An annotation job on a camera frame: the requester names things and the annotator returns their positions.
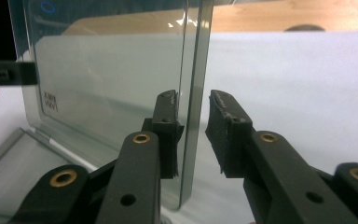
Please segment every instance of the glass edge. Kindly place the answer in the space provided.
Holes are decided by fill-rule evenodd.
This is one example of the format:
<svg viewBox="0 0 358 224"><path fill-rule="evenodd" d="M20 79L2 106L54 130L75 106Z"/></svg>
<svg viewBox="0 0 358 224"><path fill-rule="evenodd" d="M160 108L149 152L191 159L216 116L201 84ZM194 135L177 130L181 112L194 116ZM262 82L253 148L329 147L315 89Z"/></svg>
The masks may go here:
<svg viewBox="0 0 358 224"><path fill-rule="evenodd" d="M192 70L193 76L191 80L190 102L187 113L188 119L186 124L186 150L183 161L183 179L178 209L190 198L193 186L212 15L213 0L200 0L199 20Z"/></svg>

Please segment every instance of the transparent glass sheet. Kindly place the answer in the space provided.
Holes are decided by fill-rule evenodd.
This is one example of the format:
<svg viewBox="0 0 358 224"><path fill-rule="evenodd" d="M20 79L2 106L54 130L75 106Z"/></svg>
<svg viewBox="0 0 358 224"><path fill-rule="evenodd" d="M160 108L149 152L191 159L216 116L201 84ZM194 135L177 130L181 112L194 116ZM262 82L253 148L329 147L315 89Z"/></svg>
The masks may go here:
<svg viewBox="0 0 358 224"><path fill-rule="evenodd" d="M23 96L43 144L19 142L0 158L0 186L14 186L0 194L0 218L8 219L48 170L70 161L93 171L116 159L124 138L141 130L158 94L168 90L179 92L178 118L186 128L178 146L179 176L162 181L161 201L178 209L191 193L212 2L203 10L200 1L8 2L19 61L36 62L39 85L23 87ZM31 150L33 157L45 144L62 163L35 155L7 165L7 156ZM30 173L38 160L48 165L26 186L15 177L6 182L16 162ZM28 173L13 176L25 181Z"/></svg>

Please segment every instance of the glass box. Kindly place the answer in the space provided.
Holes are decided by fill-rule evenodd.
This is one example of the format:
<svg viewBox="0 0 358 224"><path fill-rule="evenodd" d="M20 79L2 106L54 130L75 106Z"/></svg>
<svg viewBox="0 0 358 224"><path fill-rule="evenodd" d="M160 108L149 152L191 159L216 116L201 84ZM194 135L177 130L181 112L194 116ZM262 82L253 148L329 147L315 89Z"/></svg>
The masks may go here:
<svg viewBox="0 0 358 224"><path fill-rule="evenodd" d="M179 93L185 132L179 176L161 181L161 202L178 209L191 192L212 1L8 3L18 61L35 62L39 84L22 88L34 130L0 147L0 223L45 172L116 159L168 90Z"/></svg>

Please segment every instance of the glass panel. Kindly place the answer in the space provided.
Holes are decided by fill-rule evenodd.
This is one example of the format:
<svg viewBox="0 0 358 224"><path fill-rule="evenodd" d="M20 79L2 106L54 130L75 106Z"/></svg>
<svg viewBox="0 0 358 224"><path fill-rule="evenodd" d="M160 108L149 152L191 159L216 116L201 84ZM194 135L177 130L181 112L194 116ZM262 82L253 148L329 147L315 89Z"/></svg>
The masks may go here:
<svg viewBox="0 0 358 224"><path fill-rule="evenodd" d="M186 0L9 4L18 57L35 61L39 75L37 87L23 87L27 119L89 167L118 156L159 93L180 93L179 176L162 181L161 198L179 208L191 192L212 5L202 16L201 2Z"/></svg>

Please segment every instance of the printed label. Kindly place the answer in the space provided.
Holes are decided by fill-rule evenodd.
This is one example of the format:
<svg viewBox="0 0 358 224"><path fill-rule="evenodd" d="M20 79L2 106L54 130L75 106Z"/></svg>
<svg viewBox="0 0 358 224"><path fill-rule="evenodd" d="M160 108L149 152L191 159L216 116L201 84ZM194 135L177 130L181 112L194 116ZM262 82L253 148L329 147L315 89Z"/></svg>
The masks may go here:
<svg viewBox="0 0 358 224"><path fill-rule="evenodd" d="M55 95L44 91L45 93L45 106L58 112L57 101Z"/></svg>

